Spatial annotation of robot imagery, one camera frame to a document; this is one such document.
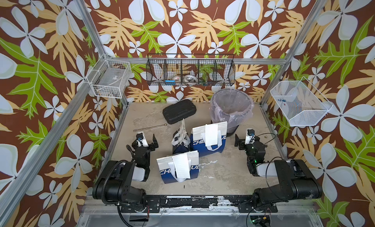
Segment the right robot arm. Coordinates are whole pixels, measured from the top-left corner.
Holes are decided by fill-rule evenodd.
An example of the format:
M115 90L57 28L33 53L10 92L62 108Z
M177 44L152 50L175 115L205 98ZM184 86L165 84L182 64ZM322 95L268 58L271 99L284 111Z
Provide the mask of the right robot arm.
M275 157L265 162L268 145L260 141L253 129L247 130L245 139L235 135L234 146L245 151L249 172L255 177L265 178L267 185L255 189L251 199L239 205L240 209L250 207L249 212L272 211L276 203L322 197L322 186L303 160Z

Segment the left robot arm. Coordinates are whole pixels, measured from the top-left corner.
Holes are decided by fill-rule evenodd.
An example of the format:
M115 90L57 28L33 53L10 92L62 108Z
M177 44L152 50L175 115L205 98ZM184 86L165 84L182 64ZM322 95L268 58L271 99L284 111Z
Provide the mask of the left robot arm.
M94 184L92 196L106 205L129 205L131 209L142 211L146 207L146 192L131 186L132 181L145 182L150 173L151 152L159 147L156 137L148 143L143 132L136 135L126 149L131 159L107 162Z

